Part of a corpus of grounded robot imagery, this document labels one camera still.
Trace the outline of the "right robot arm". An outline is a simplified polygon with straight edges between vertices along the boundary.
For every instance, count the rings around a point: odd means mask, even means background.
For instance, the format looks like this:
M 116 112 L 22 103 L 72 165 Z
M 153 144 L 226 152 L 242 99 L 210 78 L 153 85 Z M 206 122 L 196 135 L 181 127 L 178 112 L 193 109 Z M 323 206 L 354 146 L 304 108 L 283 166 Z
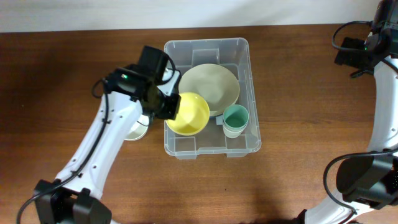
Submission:
M 376 81 L 373 133 L 366 152 L 333 159 L 323 173 L 326 198 L 303 210 L 294 223 L 350 223 L 356 217 L 397 205 L 397 1 L 382 0 L 366 39 L 345 38 L 335 63 L 368 73 Z

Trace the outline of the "cream white cup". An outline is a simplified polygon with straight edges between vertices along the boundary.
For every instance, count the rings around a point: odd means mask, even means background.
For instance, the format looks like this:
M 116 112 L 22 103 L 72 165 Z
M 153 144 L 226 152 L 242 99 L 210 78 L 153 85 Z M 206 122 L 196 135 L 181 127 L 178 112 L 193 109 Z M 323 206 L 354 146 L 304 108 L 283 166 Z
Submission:
M 240 128 L 232 128 L 227 126 L 226 124 L 223 125 L 223 132 L 224 135 L 227 138 L 237 138 L 244 130 L 246 129 L 246 126 L 240 127 Z

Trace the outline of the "beige plate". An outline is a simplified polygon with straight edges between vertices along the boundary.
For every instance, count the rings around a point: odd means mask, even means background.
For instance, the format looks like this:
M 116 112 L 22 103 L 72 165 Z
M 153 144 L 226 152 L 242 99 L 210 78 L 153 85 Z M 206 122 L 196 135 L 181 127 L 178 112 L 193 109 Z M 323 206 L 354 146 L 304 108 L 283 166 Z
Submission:
M 214 117 L 214 116 L 219 116 L 219 115 L 223 114 L 227 107 L 234 105 L 236 102 L 237 102 L 237 100 L 235 100 L 233 103 L 231 103 L 227 106 L 222 106 L 220 109 L 217 109 L 216 111 L 210 111 L 210 116 Z

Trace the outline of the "yellow bowl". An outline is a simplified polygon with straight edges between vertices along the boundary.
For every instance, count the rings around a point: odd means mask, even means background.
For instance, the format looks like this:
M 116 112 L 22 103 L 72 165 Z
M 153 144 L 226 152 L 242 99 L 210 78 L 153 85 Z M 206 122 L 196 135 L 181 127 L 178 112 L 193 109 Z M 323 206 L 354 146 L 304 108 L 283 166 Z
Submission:
M 210 119 L 206 100 L 192 92 L 179 94 L 180 104 L 175 119 L 166 120 L 167 126 L 182 136 L 192 136 L 202 131 Z

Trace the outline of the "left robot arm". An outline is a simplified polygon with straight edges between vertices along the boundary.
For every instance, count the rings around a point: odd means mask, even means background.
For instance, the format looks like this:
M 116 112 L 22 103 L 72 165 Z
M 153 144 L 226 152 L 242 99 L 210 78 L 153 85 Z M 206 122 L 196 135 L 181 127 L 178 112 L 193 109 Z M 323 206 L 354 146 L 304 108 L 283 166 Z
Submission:
M 41 223 L 114 223 L 100 201 L 113 162 L 141 116 L 175 119 L 180 77 L 163 50 L 145 46 L 136 64 L 98 80 L 101 103 L 77 151 L 53 182 L 38 182 L 21 208 L 34 203 Z

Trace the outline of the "cream white plate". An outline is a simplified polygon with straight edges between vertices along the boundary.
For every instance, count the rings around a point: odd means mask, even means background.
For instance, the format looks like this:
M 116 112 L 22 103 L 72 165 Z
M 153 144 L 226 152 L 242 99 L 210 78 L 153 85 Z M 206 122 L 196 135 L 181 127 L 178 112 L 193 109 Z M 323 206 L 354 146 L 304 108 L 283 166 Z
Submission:
M 192 92 L 202 96 L 210 111 L 216 111 L 238 100 L 238 79 L 227 68 L 216 64 L 201 64 L 182 75 L 178 85 L 180 93 Z

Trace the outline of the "green cup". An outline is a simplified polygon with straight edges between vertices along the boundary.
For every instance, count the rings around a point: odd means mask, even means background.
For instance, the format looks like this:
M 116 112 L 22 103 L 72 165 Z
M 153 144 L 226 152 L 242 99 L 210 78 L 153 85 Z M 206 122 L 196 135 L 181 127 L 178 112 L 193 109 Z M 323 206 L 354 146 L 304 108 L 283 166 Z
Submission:
M 244 129 L 249 122 L 249 112 L 242 105 L 231 105 L 223 113 L 223 124 L 232 130 Z

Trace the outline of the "grey cup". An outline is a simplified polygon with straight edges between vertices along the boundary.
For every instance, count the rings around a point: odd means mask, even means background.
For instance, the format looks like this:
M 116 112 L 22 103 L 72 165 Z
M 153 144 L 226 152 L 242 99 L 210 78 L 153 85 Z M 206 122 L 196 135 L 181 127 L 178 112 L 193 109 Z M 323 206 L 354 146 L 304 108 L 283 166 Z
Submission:
M 241 119 L 228 119 L 223 121 L 223 128 L 232 133 L 243 132 L 247 125 L 248 123 Z

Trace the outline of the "white bowl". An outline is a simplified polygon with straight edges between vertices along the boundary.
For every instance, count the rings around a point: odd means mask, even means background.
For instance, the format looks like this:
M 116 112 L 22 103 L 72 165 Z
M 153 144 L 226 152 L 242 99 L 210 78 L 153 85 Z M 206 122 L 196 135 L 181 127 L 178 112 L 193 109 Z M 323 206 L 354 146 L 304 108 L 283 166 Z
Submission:
M 149 117 L 140 115 L 139 119 L 133 124 L 128 135 L 125 137 L 126 141 L 137 141 L 144 137 L 149 129 Z

